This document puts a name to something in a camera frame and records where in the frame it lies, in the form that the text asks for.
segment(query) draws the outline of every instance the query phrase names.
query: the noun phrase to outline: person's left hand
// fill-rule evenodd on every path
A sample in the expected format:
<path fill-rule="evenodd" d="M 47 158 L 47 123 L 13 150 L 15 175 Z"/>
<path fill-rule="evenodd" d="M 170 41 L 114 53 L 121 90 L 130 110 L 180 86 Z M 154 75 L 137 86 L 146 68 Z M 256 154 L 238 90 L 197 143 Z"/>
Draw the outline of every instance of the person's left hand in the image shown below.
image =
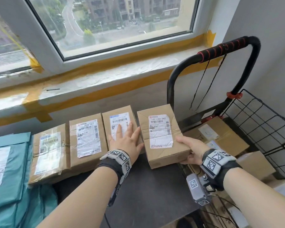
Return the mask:
<path fill-rule="evenodd" d="M 133 132 L 133 122 L 130 122 L 127 131 L 125 132 L 125 136 L 122 137 L 122 127 L 119 124 L 116 132 L 116 141 L 109 134 L 110 149 L 121 149 L 125 151 L 130 156 L 131 164 L 133 165 L 144 146 L 143 143 L 136 146 L 139 133 L 140 127 Z"/>

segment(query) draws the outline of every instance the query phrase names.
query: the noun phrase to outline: window glass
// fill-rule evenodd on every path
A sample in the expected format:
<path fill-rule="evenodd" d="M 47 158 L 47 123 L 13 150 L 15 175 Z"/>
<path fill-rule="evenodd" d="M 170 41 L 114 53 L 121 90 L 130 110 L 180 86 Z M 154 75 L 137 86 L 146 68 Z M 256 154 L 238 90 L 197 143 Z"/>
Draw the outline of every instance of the window glass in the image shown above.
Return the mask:
<path fill-rule="evenodd" d="M 22 48 L 24 46 L 0 17 L 0 73 L 30 65 L 27 57 L 30 54 L 27 49 L 23 51 Z"/>
<path fill-rule="evenodd" d="M 29 1 L 66 59 L 184 31 L 181 0 Z"/>

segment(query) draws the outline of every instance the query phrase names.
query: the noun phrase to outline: person's left arm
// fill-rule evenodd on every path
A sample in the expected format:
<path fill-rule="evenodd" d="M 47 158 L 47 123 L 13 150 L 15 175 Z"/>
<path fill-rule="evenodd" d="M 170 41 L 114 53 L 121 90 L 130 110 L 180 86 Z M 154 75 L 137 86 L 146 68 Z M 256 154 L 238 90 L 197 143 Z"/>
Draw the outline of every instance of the person's left arm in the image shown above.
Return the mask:
<path fill-rule="evenodd" d="M 118 125 L 116 141 L 110 136 L 110 147 L 128 153 L 133 165 L 143 147 L 143 144 L 136 146 L 139 134 L 140 127 L 133 132 L 133 123 L 130 122 L 122 137 Z M 101 166 L 95 169 L 37 228 L 99 227 L 117 182 L 117 174 L 111 168 Z"/>

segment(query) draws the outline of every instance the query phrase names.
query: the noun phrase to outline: forearm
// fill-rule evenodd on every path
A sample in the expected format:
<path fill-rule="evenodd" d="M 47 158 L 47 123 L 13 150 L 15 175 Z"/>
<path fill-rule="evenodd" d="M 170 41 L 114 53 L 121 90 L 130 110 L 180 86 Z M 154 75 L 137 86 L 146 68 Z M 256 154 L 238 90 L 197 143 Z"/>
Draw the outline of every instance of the forearm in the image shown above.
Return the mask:
<path fill-rule="evenodd" d="M 98 228 L 117 181 L 114 170 L 97 168 L 38 228 Z"/>
<path fill-rule="evenodd" d="M 285 227 L 285 196 L 243 169 L 230 169 L 224 188 L 252 227 Z"/>

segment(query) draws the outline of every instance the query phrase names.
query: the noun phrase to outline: person's right arm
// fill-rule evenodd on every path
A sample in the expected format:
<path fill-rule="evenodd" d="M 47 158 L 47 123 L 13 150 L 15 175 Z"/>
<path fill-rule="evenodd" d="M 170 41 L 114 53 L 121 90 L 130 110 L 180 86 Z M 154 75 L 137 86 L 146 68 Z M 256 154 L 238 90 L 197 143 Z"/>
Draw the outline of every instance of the person's right arm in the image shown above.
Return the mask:
<path fill-rule="evenodd" d="M 193 152 L 181 163 L 201 165 L 202 157 L 209 147 L 200 140 L 185 136 L 176 139 L 188 145 Z M 224 177 L 223 185 L 250 226 L 285 227 L 285 196 L 241 168 L 230 169 Z"/>

